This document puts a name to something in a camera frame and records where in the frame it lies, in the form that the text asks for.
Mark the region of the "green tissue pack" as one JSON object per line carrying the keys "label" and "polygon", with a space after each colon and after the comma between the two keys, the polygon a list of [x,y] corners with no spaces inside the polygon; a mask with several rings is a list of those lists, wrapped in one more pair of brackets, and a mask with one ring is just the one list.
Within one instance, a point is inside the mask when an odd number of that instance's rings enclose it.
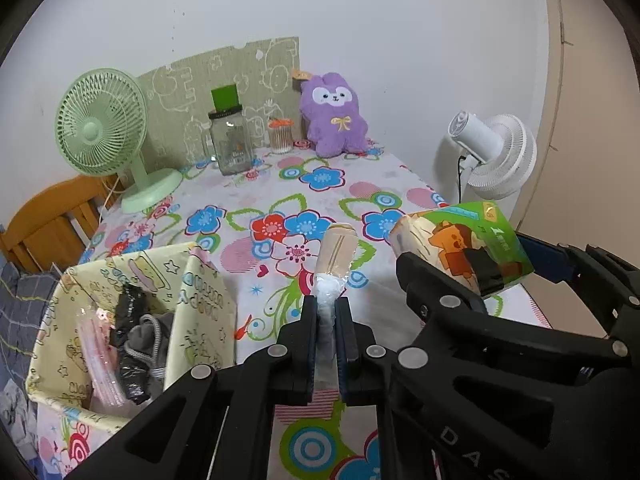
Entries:
{"label": "green tissue pack", "polygon": [[388,239],[396,255],[411,252],[483,298],[534,272],[514,229],[490,200],[405,214]]}

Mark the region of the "clear plastic bag roll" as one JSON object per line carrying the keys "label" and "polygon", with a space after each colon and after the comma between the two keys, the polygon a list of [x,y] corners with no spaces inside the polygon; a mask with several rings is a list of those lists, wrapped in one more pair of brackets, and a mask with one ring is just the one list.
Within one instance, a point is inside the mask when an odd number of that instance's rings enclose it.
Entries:
{"label": "clear plastic bag roll", "polygon": [[110,344],[110,333],[101,330],[96,309],[81,309],[76,330],[93,393],[108,408],[122,408],[126,398],[116,378],[117,352]]}

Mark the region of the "white umbrella pouch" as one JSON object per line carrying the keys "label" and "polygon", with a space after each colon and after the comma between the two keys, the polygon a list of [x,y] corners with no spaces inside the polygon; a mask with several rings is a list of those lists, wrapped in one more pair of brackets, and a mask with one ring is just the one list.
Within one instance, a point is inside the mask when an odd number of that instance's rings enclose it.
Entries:
{"label": "white umbrella pouch", "polygon": [[356,230],[347,223],[331,224],[321,241],[312,289],[318,318],[314,386],[319,389],[335,389],[337,385],[335,301],[347,285],[357,247]]}

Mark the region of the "black plastic bag bundle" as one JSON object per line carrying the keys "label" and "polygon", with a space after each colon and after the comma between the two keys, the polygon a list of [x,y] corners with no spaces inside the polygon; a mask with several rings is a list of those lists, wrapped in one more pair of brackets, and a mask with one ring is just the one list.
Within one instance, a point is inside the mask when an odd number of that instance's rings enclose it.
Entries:
{"label": "black plastic bag bundle", "polygon": [[149,312],[145,292],[125,284],[115,308],[115,324],[110,331],[110,344],[117,352],[116,378],[126,399],[140,405],[149,399],[149,365],[130,356],[126,350],[129,333],[139,325],[142,315]]}

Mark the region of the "grey drawstring pouch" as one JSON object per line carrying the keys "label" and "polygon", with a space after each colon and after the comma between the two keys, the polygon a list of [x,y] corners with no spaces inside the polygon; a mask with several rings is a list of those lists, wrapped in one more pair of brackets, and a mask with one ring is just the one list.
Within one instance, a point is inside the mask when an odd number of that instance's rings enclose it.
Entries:
{"label": "grey drawstring pouch", "polygon": [[128,332],[124,343],[126,356],[146,365],[155,379],[164,379],[166,375],[168,346],[174,317],[171,311],[141,315],[138,324]]}

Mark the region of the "beige door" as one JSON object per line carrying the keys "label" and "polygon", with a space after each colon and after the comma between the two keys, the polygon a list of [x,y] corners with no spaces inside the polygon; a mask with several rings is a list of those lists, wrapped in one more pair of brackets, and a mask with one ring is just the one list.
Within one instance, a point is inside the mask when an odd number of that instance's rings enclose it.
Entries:
{"label": "beige door", "polygon": [[552,244],[639,262],[639,85],[603,0],[547,0],[549,62],[538,162],[512,220]]}

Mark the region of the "white standing fan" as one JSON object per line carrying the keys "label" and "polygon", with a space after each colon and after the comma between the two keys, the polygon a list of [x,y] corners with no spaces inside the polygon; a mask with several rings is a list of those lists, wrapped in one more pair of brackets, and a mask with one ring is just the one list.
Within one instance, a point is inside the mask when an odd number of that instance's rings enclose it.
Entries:
{"label": "white standing fan", "polygon": [[459,198],[469,188],[484,200],[503,200],[517,193],[532,175],[537,143],[520,118],[492,116],[483,122],[467,110],[451,119],[449,139],[462,149],[458,162]]}

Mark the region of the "yellow cartoon storage box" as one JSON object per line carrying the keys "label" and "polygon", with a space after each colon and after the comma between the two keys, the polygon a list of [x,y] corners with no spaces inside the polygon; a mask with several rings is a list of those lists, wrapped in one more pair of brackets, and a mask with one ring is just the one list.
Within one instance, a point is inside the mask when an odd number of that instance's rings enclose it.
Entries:
{"label": "yellow cartoon storage box", "polygon": [[154,313],[175,315],[165,384],[198,364],[234,365],[236,305],[207,252],[194,243],[170,245],[71,266],[43,315],[26,379],[29,399],[114,434],[128,417],[91,411],[92,380],[76,320],[81,310],[114,312],[126,285],[141,288]]}

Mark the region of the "grey plaid pillow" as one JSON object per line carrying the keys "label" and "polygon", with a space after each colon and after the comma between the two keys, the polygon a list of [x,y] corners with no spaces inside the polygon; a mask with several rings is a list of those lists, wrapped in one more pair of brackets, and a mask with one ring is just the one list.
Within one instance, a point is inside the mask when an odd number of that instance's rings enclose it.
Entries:
{"label": "grey plaid pillow", "polygon": [[25,391],[32,350],[58,278],[27,274],[7,262],[1,270],[1,388],[12,380]]}

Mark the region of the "purple plush bunny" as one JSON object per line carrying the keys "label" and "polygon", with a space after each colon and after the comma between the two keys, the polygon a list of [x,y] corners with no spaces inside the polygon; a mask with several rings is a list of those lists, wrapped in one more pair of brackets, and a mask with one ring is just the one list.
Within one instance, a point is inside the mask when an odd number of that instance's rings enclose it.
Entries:
{"label": "purple plush bunny", "polygon": [[356,91],[338,73],[314,75],[300,83],[299,110],[307,139],[321,158],[367,151],[368,124],[360,115]]}

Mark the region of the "toothpick jar orange lid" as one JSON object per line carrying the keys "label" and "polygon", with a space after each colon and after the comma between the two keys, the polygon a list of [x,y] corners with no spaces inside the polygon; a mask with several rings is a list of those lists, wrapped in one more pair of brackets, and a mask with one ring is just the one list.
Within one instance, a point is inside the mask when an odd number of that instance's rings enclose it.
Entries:
{"label": "toothpick jar orange lid", "polygon": [[273,118],[268,122],[268,136],[271,151],[287,153],[293,148],[293,121],[288,118]]}

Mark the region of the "wooden bed headboard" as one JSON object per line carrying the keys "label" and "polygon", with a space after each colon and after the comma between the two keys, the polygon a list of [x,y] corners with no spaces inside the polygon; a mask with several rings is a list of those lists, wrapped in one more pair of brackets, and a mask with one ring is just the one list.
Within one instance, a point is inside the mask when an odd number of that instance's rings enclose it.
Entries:
{"label": "wooden bed headboard", "polygon": [[1,255],[28,273],[74,266],[98,230],[98,206],[110,208],[123,190],[114,174],[78,176],[46,188],[1,230]]}

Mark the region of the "glass mason jar mug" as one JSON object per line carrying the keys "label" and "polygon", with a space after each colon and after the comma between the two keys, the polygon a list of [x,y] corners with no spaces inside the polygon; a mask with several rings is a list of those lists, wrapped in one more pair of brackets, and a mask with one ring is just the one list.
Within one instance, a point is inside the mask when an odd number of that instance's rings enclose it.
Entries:
{"label": "glass mason jar mug", "polygon": [[209,130],[204,134],[203,150],[224,176],[242,174],[253,165],[253,144],[242,111],[243,107],[237,105],[208,113]]}

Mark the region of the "green cup on jar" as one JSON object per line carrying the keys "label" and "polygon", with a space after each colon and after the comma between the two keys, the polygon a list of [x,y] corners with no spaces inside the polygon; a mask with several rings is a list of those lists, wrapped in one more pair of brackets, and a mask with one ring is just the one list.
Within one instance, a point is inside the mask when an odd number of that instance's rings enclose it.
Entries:
{"label": "green cup on jar", "polygon": [[228,112],[241,105],[236,84],[227,84],[210,90],[216,113]]}

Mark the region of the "green desk fan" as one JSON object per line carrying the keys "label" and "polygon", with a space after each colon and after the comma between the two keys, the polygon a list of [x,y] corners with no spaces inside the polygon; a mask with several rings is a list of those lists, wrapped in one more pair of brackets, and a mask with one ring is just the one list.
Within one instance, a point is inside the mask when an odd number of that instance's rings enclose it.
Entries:
{"label": "green desk fan", "polygon": [[158,204],[182,181],[182,173],[172,168],[145,169],[141,151],[147,132],[148,110],[140,84],[114,68],[79,76],[58,104],[54,120],[58,150],[77,172],[89,177],[131,172],[134,183],[120,199],[126,214]]}

